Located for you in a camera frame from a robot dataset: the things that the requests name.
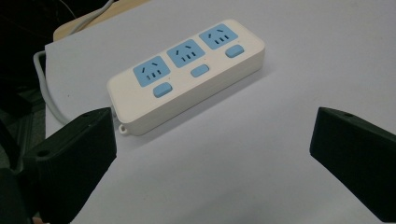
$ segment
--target blue switch button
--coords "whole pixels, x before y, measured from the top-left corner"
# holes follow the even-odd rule
[[[173,88],[171,86],[171,84],[169,84],[169,82],[165,82],[159,86],[157,86],[156,88],[154,88],[154,96],[157,98],[160,98],[162,96],[164,96],[166,93],[168,93],[169,91],[171,91]]]
[[[234,45],[234,46],[230,47],[229,49],[227,49],[225,51],[225,54],[229,58],[234,58],[234,57],[238,56],[239,54],[243,53],[244,51],[245,50],[244,50],[244,48],[242,48],[242,46]]]
[[[199,65],[198,67],[192,69],[191,75],[193,77],[198,77],[198,76],[206,73],[207,71],[209,71],[209,67],[206,64],[202,64],[202,65]]]

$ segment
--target blue socket panel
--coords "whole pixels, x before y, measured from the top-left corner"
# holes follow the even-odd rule
[[[205,55],[205,52],[192,39],[169,49],[166,53],[178,68]]]
[[[238,37],[236,33],[224,24],[219,24],[199,36],[211,49],[218,49]]]
[[[145,63],[141,63],[134,68],[134,74],[141,87],[145,87],[156,80],[165,77],[171,71],[169,70],[163,58],[157,56]]]

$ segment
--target power strip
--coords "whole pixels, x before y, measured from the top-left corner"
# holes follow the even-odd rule
[[[122,134],[140,135],[262,67],[265,45],[227,20],[107,83]]]

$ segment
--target screw hole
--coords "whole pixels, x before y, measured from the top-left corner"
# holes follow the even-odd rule
[[[45,157],[45,156],[48,156],[49,154],[50,154],[50,152],[48,150],[42,150],[42,151],[39,151],[37,153],[37,156],[38,157]]]

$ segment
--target white cable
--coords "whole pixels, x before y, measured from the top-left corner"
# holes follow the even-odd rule
[[[33,56],[33,62],[35,63],[35,70],[37,71],[38,80],[40,82],[41,94],[43,95],[44,101],[46,102],[46,104],[49,107],[50,112],[52,112],[53,116],[55,116],[55,118],[57,120],[59,120],[59,122],[61,122],[63,125],[65,125],[70,120],[67,119],[64,116],[64,114],[61,113],[61,111],[59,111],[56,104],[52,101],[52,98],[50,97],[49,89],[47,87],[47,80],[44,77],[44,72],[43,72],[43,69],[41,68],[39,59],[41,56],[45,56],[45,55],[46,55],[46,51],[43,50],[43,51],[37,52],[35,54],[35,56]]]
[[[70,9],[70,7],[62,0],[59,0],[62,4],[64,4],[64,6],[67,8],[67,10],[69,10],[69,12],[73,15],[73,17],[76,19],[76,15],[74,14],[74,12],[72,11],[72,9]]]
[[[102,8],[98,9],[97,11],[93,12],[91,16],[85,18],[82,22],[77,24],[72,31],[69,33],[69,35],[72,35],[73,33],[77,32],[82,26],[86,25],[87,23],[93,21],[96,17],[100,16],[102,13],[104,13],[108,8],[110,8],[111,4],[113,4],[114,0],[109,0]]]
[[[113,4],[114,0],[109,0],[102,8],[99,10],[95,11],[91,16],[87,17],[84,19],[82,22],[80,22],[78,25],[76,25],[73,30],[68,34],[72,35],[76,31],[78,31],[82,26],[85,24],[91,22],[93,19],[96,17],[100,16],[102,13],[104,13],[110,6]],[[67,124],[70,120],[67,119],[64,114],[58,109],[56,104],[52,101],[52,98],[50,96],[50,92],[47,86],[47,80],[45,78],[43,69],[41,68],[40,64],[40,57],[45,56],[46,51],[39,51],[33,56],[33,62],[35,64],[35,70],[37,72],[38,80],[40,83],[40,90],[41,94],[43,95],[43,99],[46,102],[47,106],[49,107],[50,112],[53,114],[53,116],[59,120],[63,125]]]

